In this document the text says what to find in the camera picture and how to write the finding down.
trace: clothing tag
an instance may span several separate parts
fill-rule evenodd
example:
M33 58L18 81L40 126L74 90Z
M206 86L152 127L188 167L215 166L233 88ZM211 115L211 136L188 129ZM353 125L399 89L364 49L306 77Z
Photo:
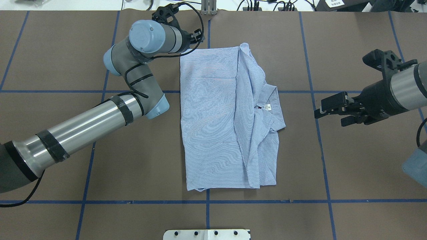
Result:
M267 111L271 111L271 104L266 104L266 105L264 105L264 108L265 108Z
M330 8L344 5L344 2L342 0L325 0L325 2Z

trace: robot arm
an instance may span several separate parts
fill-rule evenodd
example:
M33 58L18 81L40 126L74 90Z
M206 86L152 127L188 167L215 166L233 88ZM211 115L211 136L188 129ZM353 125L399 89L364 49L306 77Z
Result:
M158 57L180 56L155 56L159 53L181 53L192 44L197 44L197 48L204 40L203 22L197 11L202 30L190 34L180 28L174 14L182 4L159 7L152 20L135 22L129 36L105 53L107 69L114 75L123 76L131 91L110 97L27 140L0 144L0 193L35 181L49 166L64 161L141 116L152 119L169 109L169 103L147 64Z
M402 63L394 52L376 49L365 55L363 62L381 71L383 80L367 86L357 97L341 92L323 99L314 111L315 118L350 115L341 119L342 126L369 125L427 105L427 61Z

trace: fabric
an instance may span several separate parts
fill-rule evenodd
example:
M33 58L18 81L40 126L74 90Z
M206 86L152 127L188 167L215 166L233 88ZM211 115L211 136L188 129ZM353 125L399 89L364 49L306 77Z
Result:
M277 87L265 78L247 43L181 57L187 190L276 184L285 122Z

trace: blue joint cap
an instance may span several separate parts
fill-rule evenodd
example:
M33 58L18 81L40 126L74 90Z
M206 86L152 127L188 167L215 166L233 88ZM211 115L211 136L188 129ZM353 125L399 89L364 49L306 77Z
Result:
M113 60L111 59L111 51L113 50L114 46L115 44L112 47L110 47L110 49L108 49L108 51L104 54L104 65L107 68L107 70L110 71L110 73L116 76L121 76L121 74L117 72L117 70L114 68Z
M153 119L158 115L166 112L168 109L169 103L166 99L166 96L163 94L156 106L154 106L153 109L151 109L145 116L147 116L148 119Z
M162 25L153 20L139 20L129 30L129 41L142 53L155 53L161 49L166 40Z

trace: white metal plate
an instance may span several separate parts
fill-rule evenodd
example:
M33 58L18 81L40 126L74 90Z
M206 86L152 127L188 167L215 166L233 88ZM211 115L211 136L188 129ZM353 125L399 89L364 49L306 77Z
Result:
M250 232L248 229L167 230L163 240L250 240Z

